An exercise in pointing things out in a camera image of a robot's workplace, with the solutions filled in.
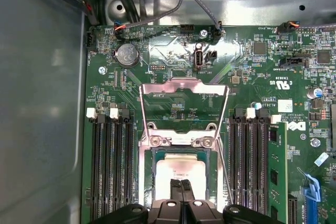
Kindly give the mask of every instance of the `mounting hole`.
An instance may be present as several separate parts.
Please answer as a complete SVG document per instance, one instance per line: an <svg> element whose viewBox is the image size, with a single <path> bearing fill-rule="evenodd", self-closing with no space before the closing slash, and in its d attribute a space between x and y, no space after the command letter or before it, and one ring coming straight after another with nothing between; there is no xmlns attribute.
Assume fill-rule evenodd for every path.
<svg viewBox="0 0 336 224"><path fill-rule="evenodd" d="M122 5L117 5L117 10L122 10L122 9L123 9Z"/></svg>
<svg viewBox="0 0 336 224"><path fill-rule="evenodd" d="M176 203L175 202L168 202L167 205L169 207L175 207L176 206Z"/></svg>

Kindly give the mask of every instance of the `ram slot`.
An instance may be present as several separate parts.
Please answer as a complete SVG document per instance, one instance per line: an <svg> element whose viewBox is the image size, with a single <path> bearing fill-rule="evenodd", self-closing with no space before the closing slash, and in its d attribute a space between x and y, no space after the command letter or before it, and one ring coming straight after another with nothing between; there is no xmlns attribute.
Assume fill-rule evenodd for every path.
<svg viewBox="0 0 336 224"><path fill-rule="evenodd" d="M125 127L125 187L124 205L132 203L132 184L133 184L133 124L126 123Z"/></svg>
<svg viewBox="0 0 336 224"><path fill-rule="evenodd" d="M113 205L112 211L121 207L121 172L122 172L122 117L114 124L113 146Z"/></svg>
<svg viewBox="0 0 336 224"><path fill-rule="evenodd" d="M231 186L231 190L234 196L234 203L235 201L235 149L234 143L236 142L235 138L235 119L230 117L230 125L229 125L229 148L228 148L228 177L229 183Z"/></svg>
<svg viewBox="0 0 336 224"><path fill-rule="evenodd" d="M102 195L103 195L103 207L102 216L110 213L110 182L111 182L111 156L112 156L112 124L108 123L105 125L105 141L103 145L103 175L102 175Z"/></svg>
<svg viewBox="0 0 336 224"><path fill-rule="evenodd" d="M247 187L248 187L248 141L246 122L240 125L240 202L238 204L248 207Z"/></svg>
<svg viewBox="0 0 336 224"><path fill-rule="evenodd" d="M101 144L103 138L103 123L93 123L92 130L92 176L91 176L91 220L101 216Z"/></svg>
<svg viewBox="0 0 336 224"><path fill-rule="evenodd" d="M250 142L250 160L249 160L249 208L258 211L258 147L257 147L257 124L249 121L249 142Z"/></svg>
<svg viewBox="0 0 336 224"><path fill-rule="evenodd" d="M267 125L264 120L257 124L257 190L258 212L267 213Z"/></svg>

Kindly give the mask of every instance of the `expansion slot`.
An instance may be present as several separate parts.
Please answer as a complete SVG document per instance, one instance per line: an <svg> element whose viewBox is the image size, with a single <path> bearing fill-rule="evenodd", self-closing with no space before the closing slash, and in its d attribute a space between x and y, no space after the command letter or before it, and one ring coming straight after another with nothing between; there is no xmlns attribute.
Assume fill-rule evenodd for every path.
<svg viewBox="0 0 336 224"><path fill-rule="evenodd" d="M124 204L132 202L132 169L133 169L133 123L128 121L125 127L125 186L124 186Z"/></svg>
<svg viewBox="0 0 336 224"><path fill-rule="evenodd" d="M257 127L252 120L248 123L250 158L249 158L249 208L258 211L258 145L257 145Z"/></svg>
<svg viewBox="0 0 336 224"><path fill-rule="evenodd" d="M268 118L258 119L258 131L257 131L257 152L258 152L258 165L257 165L257 174L258 174L258 212L265 215L267 213L267 155L268 155L268 129L267 122Z"/></svg>
<svg viewBox="0 0 336 224"><path fill-rule="evenodd" d="M106 138L103 142L104 146L104 157L102 166L103 176L102 176L102 196L103 196L103 207L102 207L102 216L107 215L110 212L110 199L111 199L111 190L110 190L110 178L112 172L112 124L107 124L106 127Z"/></svg>
<svg viewBox="0 0 336 224"><path fill-rule="evenodd" d="M122 172L122 117L114 123L114 147L113 147L113 204L112 211L121 207L121 172Z"/></svg>
<svg viewBox="0 0 336 224"><path fill-rule="evenodd" d="M288 195L288 224L298 223L298 198Z"/></svg>
<svg viewBox="0 0 336 224"><path fill-rule="evenodd" d="M111 139L111 123L105 115L99 115L92 122L92 176L91 176L91 213L90 219L95 220L106 214L106 142Z"/></svg>

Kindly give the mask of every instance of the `metal retention bracket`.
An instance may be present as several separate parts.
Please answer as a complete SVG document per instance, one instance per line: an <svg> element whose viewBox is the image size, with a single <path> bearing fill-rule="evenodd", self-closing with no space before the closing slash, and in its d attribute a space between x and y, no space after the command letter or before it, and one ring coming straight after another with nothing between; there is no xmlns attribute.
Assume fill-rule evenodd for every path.
<svg viewBox="0 0 336 224"><path fill-rule="evenodd" d="M175 93L178 89L190 89L195 94L216 94L223 96L220 115L213 130L190 130L187 133L176 133L174 130L157 129L153 123L151 129L148 128L146 112L144 107L144 95L151 93ZM144 123L144 133L139 142L139 203L144 203L144 155L146 150L152 147L169 147L172 145L189 145L190 147L211 148L216 151L220 157L217 162L218 181L217 181L217 201L223 197L223 173L228 189L229 201L232 204L232 192L229 186L227 171L225 167L223 143L220 136L221 125L224 118L225 108L228 100L229 87L224 84L204 84L201 80L193 77L174 77L163 84L149 83L142 84L139 87L142 118Z"/></svg>

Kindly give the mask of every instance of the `green circuit board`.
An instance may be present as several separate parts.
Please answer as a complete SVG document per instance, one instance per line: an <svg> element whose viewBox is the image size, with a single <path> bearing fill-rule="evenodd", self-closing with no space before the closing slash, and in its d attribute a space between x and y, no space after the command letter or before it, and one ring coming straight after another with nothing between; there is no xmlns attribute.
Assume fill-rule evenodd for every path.
<svg viewBox="0 0 336 224"><path fill-rule="evenodd" d="M310 224L312 214L307 211L304 194L312 183L309 174L321 187L315 213L318 223L336 223L336 146L331 130L331 106L336 103L333 31L297 29L280 34L276 27L240 26L223 27L218 34L213 26L185 25L135 27L115 36L113 27L102 26L93 28L89 39L85 109L91 111L88 117L94 109L97 118L85 118L81 223L139 202L138 142L144 131L139 86L164 83L172 77L196 77L204 84L229 86L220 136L238 204L284 223ZM196 66L197 50L203 59ZM323 95L309 99L307 93L315 88ZM216 123L221 102L221 97L190 90L144 96L147 122L179 133L204 130ZM268 115L258 117L256 110L256 118L249 121L246 110L257 108L256 103ZM111 109L118 111L117 122L110 119ZM271 125L279 116L286 123ZM271 140L271 126L279 127L274 138L281 141ZM262 152L258 145L251 145L253 137L260 141L256 144L263 147ZM245 146L244 152L238 148L238 140L239 146ZM313 147L312 141L317 140L319 146ZM146 155L143 201L147 207L155 195L153 169L163 159L163 151ZM193 153L206 164L206 199L216 204L217 155L201 149L175 152ZM242 174L243 185L237 177ZM225 185L223 190L227 203ZM296 199L295 213L288 210L288 195Z"/></svg>

